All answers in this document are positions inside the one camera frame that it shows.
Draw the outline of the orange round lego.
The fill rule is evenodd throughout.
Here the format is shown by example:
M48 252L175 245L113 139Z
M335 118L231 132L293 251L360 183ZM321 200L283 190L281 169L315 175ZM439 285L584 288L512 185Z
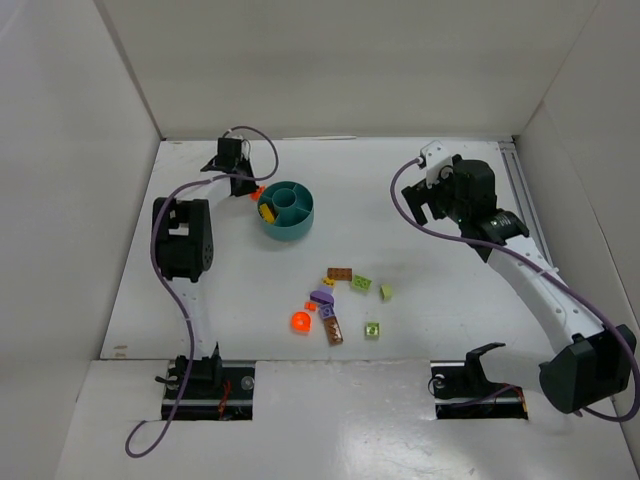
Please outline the orange round lego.
M252 193L250 194L250 198L251 198L253 201L258 201L258 200L259 200L259 198L261 197L261 195L263 194L263 192L265 191L265 189L266 189L266 187L265 187L264 185L259 186L259 187L258 187L258 189L257 189L256 191L254 191L254 192L252 192Z
M291 316L290 328L296 334L307 335L311 332L312 318L306 311L297 311Z

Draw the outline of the brown printed lego tile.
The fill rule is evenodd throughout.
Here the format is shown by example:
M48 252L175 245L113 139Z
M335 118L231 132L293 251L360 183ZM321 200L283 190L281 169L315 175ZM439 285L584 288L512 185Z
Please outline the brown printed lego tile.
M330 346L337 346L344 342L342 331L336 317L323 321L324 329Z

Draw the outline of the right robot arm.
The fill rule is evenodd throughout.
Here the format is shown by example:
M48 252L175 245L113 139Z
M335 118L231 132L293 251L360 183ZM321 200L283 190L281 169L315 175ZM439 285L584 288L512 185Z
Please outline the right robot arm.
M515 291L554 352L533 371L558 411L591 413L592 404L639 384L637 340L572 290L541 256L524 222L497 205L495 174L482 160L445 157L434 170L427 155L404 164L424 179L390 194L398 213L432 237L470 246Z

